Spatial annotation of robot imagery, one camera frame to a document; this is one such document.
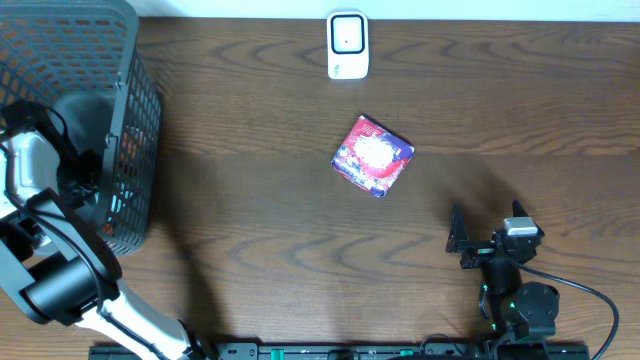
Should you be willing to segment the red purple tissue pack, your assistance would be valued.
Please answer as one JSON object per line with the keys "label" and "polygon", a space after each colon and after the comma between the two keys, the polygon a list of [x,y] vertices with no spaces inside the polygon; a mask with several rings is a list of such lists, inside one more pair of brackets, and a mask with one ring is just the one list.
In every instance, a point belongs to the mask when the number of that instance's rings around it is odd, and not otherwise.
{"label": "red purple tissue pack", "polygon": [[332,168],[370,195],[385,197],[415,153],[414,146],[360,115],[331,160]]}

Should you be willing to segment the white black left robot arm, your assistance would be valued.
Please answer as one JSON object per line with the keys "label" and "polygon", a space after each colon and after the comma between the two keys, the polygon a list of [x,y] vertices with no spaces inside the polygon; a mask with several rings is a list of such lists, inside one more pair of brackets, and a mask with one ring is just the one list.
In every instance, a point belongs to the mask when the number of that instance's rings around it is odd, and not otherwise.
{"label": "white black left robot arm", "polygon": [[78,215],[97,192],[102,158],[79,151],[50,106],[2,107],[1,287],[33,322],[101,333],[141,359],[213,359],[185,324],[123,281],[112,250]]}

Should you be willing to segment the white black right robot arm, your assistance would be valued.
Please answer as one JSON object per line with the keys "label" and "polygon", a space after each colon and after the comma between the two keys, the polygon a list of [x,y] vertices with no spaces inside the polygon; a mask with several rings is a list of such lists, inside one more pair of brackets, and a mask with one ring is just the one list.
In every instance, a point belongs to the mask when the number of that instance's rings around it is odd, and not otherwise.
{"label": "white black right robot arm", "polygon": [[511,343],[543,340],[556,333],[557,289],[525,283],[521,277],[521,267],[537,255],[543,237],[544,231],[518,201],[512,203],[512,215],[488,240],[471,239],[461,208],[452,211],[446,251],[461,256],[462,269],[481,272],[481,314]]}

